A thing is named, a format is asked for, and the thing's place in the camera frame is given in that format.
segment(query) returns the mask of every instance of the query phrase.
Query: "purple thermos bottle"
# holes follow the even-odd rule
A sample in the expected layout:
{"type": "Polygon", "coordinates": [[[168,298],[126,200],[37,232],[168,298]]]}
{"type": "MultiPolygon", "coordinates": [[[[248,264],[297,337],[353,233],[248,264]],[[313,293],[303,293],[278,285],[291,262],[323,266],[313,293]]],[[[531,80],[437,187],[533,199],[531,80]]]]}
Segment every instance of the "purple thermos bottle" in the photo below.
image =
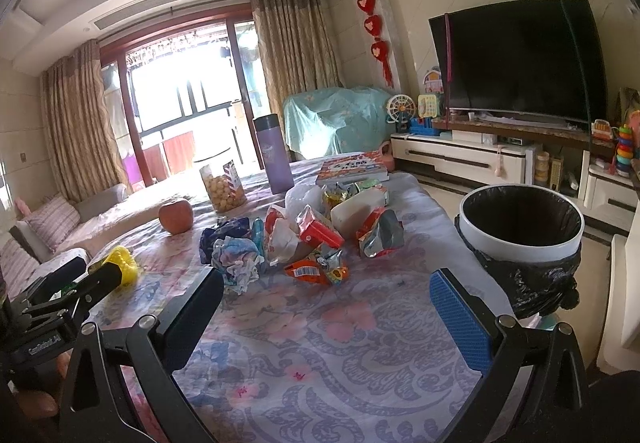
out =
{"type": "Polygon", "coordinates": [[[266,115],[254,120],[260,152],[272,194],[286,192],[293,187],[289,154],[282,140],[278,115],[266,115]]]}

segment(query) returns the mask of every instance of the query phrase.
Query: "pink pillow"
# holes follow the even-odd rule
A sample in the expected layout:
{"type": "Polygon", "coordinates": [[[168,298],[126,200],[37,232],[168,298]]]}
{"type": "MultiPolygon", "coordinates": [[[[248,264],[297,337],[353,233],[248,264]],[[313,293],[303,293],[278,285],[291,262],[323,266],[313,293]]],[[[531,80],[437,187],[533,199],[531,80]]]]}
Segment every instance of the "pink pillow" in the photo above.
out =
{"type": "Polygon", "coordinates": [[[9,239],[0,252],[0,268],[9,298],[15,298],[27,287],[40,263],[33,259],[15,239],[9,239]]]}
{"type": "Polygon", "coordinates": [[[78,226],[80,214],[58,194],[25,220],[49,249],[56,251],[60,243],[78,226]]]}
{"type": "Polygon", "coordinates": [[[24,202],[21,198],[17,197],[14,200],[14,205],[16,210],[21,214],[20,218],[25,218],[31,214],[31,210],[27,203],[24,202]]]}

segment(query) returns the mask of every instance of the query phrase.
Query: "book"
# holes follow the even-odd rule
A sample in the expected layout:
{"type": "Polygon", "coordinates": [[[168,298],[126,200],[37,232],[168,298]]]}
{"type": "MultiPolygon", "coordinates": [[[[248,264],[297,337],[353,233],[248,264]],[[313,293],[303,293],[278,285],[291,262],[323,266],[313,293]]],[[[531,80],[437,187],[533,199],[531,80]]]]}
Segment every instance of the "book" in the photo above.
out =
{"type": "Polygon", "coordinates": [[[322,163],[316,185],[346,184],[364,179],[389,179],[382,156],[377,150],[326,160],[322,163]]]}

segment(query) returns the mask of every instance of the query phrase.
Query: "metal screw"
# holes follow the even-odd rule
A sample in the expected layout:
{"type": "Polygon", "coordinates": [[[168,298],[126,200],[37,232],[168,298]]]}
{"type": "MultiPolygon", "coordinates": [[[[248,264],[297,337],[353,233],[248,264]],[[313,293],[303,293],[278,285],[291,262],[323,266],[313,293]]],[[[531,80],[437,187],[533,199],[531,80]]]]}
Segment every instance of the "metal screw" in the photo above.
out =
{"type": "Polygon", "coordinates": [[[558,331],[560,331],[563,335],[570,335],[574,332],[574,329],[566,322],[560,322],[558,323],[558,331]]]}
{"type": "Polygon", "coordinates": [[[513,328],[517,324],[516,319],[511,315],[500,315],[498,317],[498,322],[505,328],[513,328]]]}
{"type": "Polygon", "coordinates": [[[93,322],[87,322],[84,326],[82,326],[82,334],[90,335],[95,331],[95,324],[93,322]]]}
{"type": "Polygon", "coordinates": [[[138,325],[143,329],[149,329],[155,323],[156,317],[153,315],[145,315],[138,321],[138,325]]]}

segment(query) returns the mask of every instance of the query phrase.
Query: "curtain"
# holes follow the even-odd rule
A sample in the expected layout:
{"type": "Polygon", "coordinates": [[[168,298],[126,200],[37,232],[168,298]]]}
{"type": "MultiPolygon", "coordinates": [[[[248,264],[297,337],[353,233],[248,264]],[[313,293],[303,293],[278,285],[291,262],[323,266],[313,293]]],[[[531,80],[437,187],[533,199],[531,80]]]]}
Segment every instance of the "curtain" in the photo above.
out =
{"type": "Polygon", "coordinates": [[[342,86],[321,0],[251,0],[271,112],[284,100],[342,86]]]}
{"type": "Polygon", "coordinates": [[[40,76],[42,121],[58,189],[83,201],[129,179],[104,102],[100,49],[90,40],[40,76]]]}

